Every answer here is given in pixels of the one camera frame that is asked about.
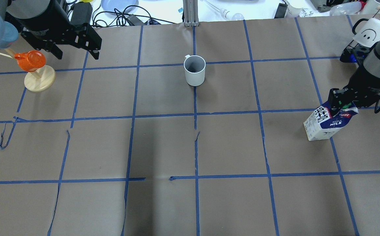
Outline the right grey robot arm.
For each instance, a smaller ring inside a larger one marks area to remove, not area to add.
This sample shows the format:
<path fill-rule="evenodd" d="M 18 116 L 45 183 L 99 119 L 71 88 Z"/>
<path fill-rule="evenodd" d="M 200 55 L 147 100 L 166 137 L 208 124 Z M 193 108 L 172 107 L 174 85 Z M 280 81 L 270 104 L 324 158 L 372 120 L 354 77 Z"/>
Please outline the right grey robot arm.
<path fill-rule="evenodd" d="M 359 44 L 347 46 L 340 61 L 355 62 L 359 67 L 345 87 L 329 91 L 329 113 L 335 116 L 349 104 L 357 108 L 377 105 L 380 101 L 380 41 L 370 48 Z"/>

